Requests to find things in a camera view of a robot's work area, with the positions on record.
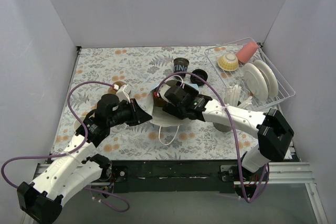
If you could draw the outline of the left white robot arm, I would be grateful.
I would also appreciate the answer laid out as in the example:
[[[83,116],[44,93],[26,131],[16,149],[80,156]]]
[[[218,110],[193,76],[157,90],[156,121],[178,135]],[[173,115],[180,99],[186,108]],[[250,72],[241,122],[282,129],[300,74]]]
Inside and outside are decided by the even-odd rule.
[[[105,94],[76,129],[75,135],[55,160],[30,184],[17,188],[21,210],[38,223],[53,223],[65,203],[87,184],[106,182],[112,175],[111,161],[100,154],[93,155],[114,126],[136,126],[152,120],[135,99],[122,100]]]

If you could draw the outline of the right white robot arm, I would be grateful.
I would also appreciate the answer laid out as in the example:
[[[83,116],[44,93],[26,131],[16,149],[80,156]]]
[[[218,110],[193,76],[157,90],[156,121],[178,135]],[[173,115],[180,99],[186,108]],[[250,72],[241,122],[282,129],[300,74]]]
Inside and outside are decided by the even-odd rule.
[[[222,106],[192,87],[169,87],[166,84],[159,89],[159,96],[166,101],[162,110],[178,119],[230,126],[258,140],[258,144],[243,155],[237,168],[242,180],[251,180],[268,162],[283,161],[294,136],[292,127],[277,109],[257,112]]]

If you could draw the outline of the stack of black lids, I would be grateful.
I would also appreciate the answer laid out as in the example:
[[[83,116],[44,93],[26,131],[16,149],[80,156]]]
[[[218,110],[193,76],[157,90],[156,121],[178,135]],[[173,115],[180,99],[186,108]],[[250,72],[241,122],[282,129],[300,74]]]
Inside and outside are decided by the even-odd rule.
[[[192,84],[196,84],[198,87],[203,86],[205,83],[202,81],[207,81],[208,74],[203,69],[195,69],[192,71],[192,75],[190,76],[190,81]]]

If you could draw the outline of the light blue paper bag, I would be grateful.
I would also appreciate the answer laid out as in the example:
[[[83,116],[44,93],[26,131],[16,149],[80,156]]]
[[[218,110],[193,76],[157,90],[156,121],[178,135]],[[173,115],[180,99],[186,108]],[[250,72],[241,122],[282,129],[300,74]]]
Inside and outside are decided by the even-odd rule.
[[[158,84],[154,84],[150,87],[149,93],[145,98],[141,99],[140,107],[149,115],[152,116],[150,123],[159,127],[158,138],[161,144],[163,145],[170,145],[176,139],[177,134],[179,132],[180,126],[191,123],[191,120],[188,118],[179,119],[173,115],[168,114],[167,112],[163,111],[163,107],[166,105],[165,100],[160,100],[154,95]],[[161,131],[162,128],[176,128],[175,135],[169,142],[162,142],[161,140]]]

